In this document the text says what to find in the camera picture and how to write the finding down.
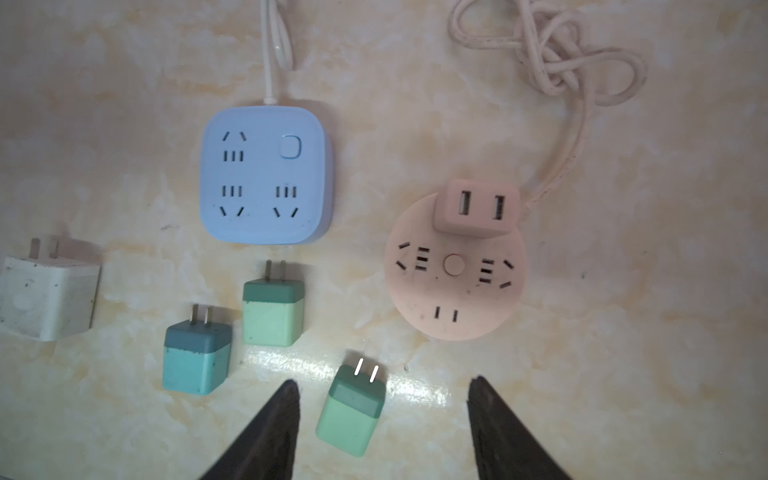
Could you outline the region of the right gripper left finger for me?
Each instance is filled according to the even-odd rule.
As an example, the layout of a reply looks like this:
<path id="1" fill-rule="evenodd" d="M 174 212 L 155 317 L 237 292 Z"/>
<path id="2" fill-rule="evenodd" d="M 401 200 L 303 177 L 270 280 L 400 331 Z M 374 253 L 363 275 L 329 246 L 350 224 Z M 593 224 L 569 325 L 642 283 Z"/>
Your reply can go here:
<path id="1" fill-rule="evenodd" d="M 300 392 L 286 380 L 201 479 L 291 479 Z"/>

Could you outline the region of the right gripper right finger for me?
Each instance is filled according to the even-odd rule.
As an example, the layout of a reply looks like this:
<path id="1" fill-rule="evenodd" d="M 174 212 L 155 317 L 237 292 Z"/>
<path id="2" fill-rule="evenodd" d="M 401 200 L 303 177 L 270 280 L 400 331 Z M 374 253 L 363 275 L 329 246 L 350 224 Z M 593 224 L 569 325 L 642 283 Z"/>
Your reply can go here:
<path id="1" fill-rule="evenodd" d="M 484 377 L 471 380 L 467 407 L 479 478 L 570 480 Z"/>

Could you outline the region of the teal plug adapter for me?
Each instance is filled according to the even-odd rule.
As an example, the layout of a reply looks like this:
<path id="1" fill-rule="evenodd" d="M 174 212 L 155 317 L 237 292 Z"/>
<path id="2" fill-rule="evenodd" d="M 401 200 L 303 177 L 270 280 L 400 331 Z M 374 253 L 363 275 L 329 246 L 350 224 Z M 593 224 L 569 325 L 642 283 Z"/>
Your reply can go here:
<path id="1" fill-rule="evenodd" d="M 199 306 L 192 306 L 188 320 L 166 329 L 162 387 L 168 391 L 204 396 L 228 376 L 232 326 L 213 320 L 214 307 L 207 306 L 202 321 Z"/>

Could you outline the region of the pink plug adapter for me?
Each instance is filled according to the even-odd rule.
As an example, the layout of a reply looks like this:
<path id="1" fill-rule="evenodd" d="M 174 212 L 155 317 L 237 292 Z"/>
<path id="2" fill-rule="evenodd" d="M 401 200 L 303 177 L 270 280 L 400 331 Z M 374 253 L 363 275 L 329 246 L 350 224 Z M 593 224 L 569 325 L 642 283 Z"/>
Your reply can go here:
<path id="1" fill-rule="evenodd" d="M 449 234 L 494 238 L 510 234 L 520 214 L 520 193 L 508 184 L 451 180 L 437 193 L 434 228 Z"/>

